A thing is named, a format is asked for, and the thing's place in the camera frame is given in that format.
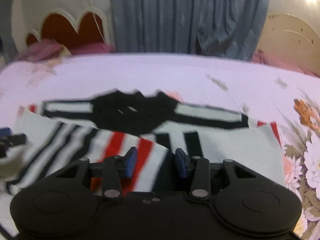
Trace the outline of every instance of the round pad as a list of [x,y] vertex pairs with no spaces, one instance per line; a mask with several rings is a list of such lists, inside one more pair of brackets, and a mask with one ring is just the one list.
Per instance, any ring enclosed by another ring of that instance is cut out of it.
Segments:
[[239,179],[219,192],[213,205],[227,225],[259,236],[291,230],[301,215],[301,202],[294,193],[256,179]]
[[97,201],[90,190],[66,178],[38,182],[18,193],[10,205],[17,227],[40,236],[73,233],[82,228],[96,210]]

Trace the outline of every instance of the red stripe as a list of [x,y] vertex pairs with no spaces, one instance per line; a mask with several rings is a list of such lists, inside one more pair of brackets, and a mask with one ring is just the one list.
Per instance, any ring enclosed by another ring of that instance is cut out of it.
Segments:
[[137,183],[140,172],[151,154],[152,147],[153,147],[153,142],[140,138],[140,142],[138,145],[138,159],[137,159],[136,168],[133,172],[132,178],[130,180],[123,179],[121,181],[122,191],[124,195],[126,195],[127,192],[134,190],[134,187]]
[[265,124],[266,124],[265,122],[258,121],[257,126],[259,127],[259,126],[262,126],[262,125],[265,125]]
[[33,112],[33,113],[36,113],[36,105],[30,105],[29,106],[29,111]]
[[104,151],[104,157],[101,162],[108,157],[118,155],[120,153],[121,145],[124,139],[125,133],[113,132],[113,136]]
[[[121,145],[124,139],[125,133],[113,132],[113,135],[104,150],[104,155],[99,162],[103,162],[105,158],[118,155],[121,150]],[[101,184],[101,178],[92,178],[90,189],[95,191]]]
[[[258,121],[257,126],[259,127],[259,126],[262,126],[262,125],[265,125],[265,124],[266,124],[265,122]],[[279,133],[278,133],[277,123],[276,122],[271,122],[270,126],[272,128],[273,134],[275,135],[275,137],[277,138],[279,144],[281,145],[280,136],[279,136]]]
[[278,133],[278,127],[277,127],[277,123],[276,122],[272,122],[270,123],[271,128],[273,130],[274,135],[276,136],[276,138],[278,139],[279,144],[281,145],[281,141],[280,141],[280,136]]

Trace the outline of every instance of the headboard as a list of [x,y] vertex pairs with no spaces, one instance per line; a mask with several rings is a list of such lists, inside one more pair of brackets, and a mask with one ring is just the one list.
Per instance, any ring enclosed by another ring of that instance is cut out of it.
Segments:
[[41,30],[33,29],[27,34],[27,46],[41,39],[54,39],[68,49],[92,42],[113,43],[106,16],[98,8],[84,10],[78,19],[74,19],[65,10],[56,9],[45,17],[41,26]]
[[320,73],[320,39],[306,22],[293,15],[269,13],[257,49]]

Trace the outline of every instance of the blue curtain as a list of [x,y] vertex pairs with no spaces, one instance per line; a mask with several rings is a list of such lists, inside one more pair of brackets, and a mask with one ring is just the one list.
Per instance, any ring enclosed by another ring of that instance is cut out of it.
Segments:
[[269,0],[112,0],[118,52],[251,58]]
[[9,63],[14,60],[18,51],[12,38],[11,6],[13,0],[0,0],[0,39],[4,60]]

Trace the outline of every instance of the pink pillow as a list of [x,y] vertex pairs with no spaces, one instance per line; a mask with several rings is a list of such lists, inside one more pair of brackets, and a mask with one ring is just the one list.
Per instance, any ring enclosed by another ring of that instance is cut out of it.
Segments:
[[114,53],[115,49],[103,42],[89,43],[70,50],[72,55]]
[[320,77],[317,73],[306,68],[301,68],[296,63],[290,62],[288,59],[282,59],[279,56],[265,53],[261,49],[258,49],[258,51],[253,54],[252,62],[304,73],[309,76]]
[[49,39],[32,44],[24,52],[20,53],[16,60],[38,62],[41,60],[51,59],[63,50],[63,45]]

